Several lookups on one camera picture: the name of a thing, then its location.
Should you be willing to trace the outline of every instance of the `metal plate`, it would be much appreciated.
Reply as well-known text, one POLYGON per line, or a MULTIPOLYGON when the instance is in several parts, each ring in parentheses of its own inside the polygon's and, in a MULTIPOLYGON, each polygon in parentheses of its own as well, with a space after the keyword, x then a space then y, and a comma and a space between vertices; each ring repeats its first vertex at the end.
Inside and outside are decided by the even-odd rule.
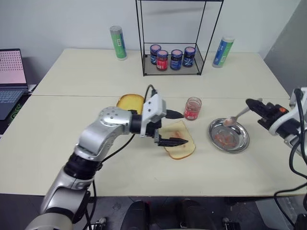
POLYGON ((212 143, 217 148, 232 154, 245 150, 249 145, 248 132, 238 122, 233 126, 224 126, 225 119, 218 118, 210 123, 208 134, 212 143))

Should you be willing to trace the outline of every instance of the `laptop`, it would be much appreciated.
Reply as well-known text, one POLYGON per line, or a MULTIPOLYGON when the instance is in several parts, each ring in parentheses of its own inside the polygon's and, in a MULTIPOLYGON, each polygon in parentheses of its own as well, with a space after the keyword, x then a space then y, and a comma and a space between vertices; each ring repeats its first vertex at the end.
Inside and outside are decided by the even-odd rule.
POLYGON ((0 120, 28 91, 20 49, 0 49, 0 120))

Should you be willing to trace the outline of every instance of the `red jar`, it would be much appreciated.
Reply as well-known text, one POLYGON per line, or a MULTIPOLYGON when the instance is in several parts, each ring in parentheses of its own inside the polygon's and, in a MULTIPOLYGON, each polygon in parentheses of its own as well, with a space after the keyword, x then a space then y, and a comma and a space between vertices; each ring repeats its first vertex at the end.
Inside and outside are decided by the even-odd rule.
POLYGON ((184 117, 189 121, 193 121, 198 117, 200 110, 201 100, 197 97, 190 97, 186 103, 184 117))
POLYGON ((157 69, 159 71, 167 70, 168 52, 166 50, 159 50, 157 52, 157 69))

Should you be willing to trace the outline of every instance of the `laptop keyboard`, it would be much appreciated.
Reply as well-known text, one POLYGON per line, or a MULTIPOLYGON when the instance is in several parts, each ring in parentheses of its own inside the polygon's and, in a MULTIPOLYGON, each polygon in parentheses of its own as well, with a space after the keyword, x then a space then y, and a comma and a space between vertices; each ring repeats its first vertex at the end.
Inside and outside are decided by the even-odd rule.
POLYGON ((23 90, 9 90, 9 91, 0 90, 0 104, 1 103, 15 103, 16 100, 20 98, 20 95, 23 92, 24 92, 23 90))

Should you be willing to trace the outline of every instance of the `jar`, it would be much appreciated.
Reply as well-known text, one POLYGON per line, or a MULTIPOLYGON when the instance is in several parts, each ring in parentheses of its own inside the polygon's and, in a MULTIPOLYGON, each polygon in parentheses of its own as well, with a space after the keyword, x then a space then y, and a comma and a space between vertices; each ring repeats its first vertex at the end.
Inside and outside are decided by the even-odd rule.
POLYGON ((194 47, 186 47, 184 49, 184 57, 182 65, 185 67, 191 67, 193 65, 193 60, 195 56, 195 48, 194 47))
POLYGON ((161 46, 153 44, 150 46, 150 62, 154 65, 157 64, 157 52, 161 50, 161 46))
POLYGON ((159 71, 167 70, 168 52, 166 50, 159 50, 157 52, 157 69, 159 71))
POLYGON ((182 62, 182 51, 179 49, 174 49, 171 53, 171 64, 170 68, 173 70, 178 70, 181 68, 182 62))
POLYGON ((201 100, 197 97, 190 97, 186 103, 184 117, 189 121, 193 121, 198 117, 200 110, 201 100))

